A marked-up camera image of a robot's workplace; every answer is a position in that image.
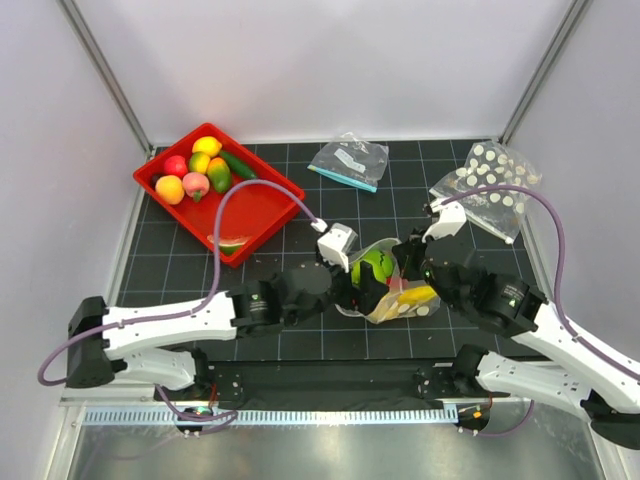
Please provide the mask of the small striped watermelon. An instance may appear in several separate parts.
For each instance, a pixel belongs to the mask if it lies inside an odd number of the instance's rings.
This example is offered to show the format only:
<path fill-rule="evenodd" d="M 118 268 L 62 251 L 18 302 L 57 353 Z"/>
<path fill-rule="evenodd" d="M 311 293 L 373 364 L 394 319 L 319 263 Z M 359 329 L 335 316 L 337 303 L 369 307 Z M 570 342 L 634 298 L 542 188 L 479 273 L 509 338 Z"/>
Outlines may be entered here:
<path fill-rule="evenodd" d="M 382 284 L 388 285 L 395 269 L 395 260 L 390 250 L 374 248 L 356 259 L 351 265 L 351 282 L 355 286 L 360 285 L 361 267 L 369 264 L 372 267 L 374 278 Z"/>

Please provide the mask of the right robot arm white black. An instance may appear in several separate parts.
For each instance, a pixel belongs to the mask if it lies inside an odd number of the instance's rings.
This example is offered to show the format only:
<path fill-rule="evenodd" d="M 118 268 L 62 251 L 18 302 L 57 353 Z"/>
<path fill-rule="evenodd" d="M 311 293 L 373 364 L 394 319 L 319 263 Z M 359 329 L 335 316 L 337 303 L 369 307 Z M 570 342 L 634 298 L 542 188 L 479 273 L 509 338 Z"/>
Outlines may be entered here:
<path fill-rule="evenodd" d="M 476 253 L 447 236 L 416 234 L 392 249 L 407 280 L 423 280 L 454 312 L 481 330 L 536 351 L 558 365 L 510 360 L 475 345 L 460 348 L 448 370 L 463 396 L 504 393 L 573 414 L 604 439 L 639 447 L 639 364 L 570 320 L 536 286 L 491 271 Z"/>

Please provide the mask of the yellow banana bunch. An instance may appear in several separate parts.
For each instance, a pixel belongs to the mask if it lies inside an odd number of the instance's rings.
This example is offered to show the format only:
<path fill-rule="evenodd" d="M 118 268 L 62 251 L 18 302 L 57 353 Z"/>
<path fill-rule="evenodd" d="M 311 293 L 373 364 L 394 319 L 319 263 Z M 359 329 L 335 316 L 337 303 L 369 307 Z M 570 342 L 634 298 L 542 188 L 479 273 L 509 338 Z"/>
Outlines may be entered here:
<path fill-rule="evenodd" d="M 427 316 L 438 296 L 429 286 L 411 288 L 396 295 L 380 314 L 382 322 L 395 318 Z"/>

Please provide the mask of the red chili pepper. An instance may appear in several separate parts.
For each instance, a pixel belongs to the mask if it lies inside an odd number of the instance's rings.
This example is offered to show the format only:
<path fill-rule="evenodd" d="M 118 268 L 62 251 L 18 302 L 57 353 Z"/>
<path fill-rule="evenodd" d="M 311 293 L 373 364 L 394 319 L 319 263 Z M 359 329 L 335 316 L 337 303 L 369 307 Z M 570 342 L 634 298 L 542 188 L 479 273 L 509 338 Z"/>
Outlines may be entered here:
<path fill-rule="evenodd" d="M 401 277 L 391 277 L 388 286 L 391 291 L 403 291 L 408 285 L 408 281 Z"/>

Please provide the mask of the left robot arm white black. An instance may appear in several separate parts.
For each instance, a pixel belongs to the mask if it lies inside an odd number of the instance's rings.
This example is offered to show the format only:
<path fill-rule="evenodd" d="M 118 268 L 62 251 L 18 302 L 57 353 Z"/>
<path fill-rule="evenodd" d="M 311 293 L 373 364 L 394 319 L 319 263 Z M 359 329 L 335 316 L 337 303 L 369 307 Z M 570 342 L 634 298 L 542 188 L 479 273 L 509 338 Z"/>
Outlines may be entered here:
<path fill-rule="evenodd" d="M 378 280 L 370 266 L 354 283 L 339 266 L 305 263 L 209 300 L 125 308 L 108 307 L 100 296 L 88 297 L 68 324 L 64 384 L 87 389 L 126 379 L 200 400 L 212 386 L 205 355 L 174 352 L 172 346 L 275 335 L 331 306 L 369 314 L 388 291 L 387 281 Z"/>

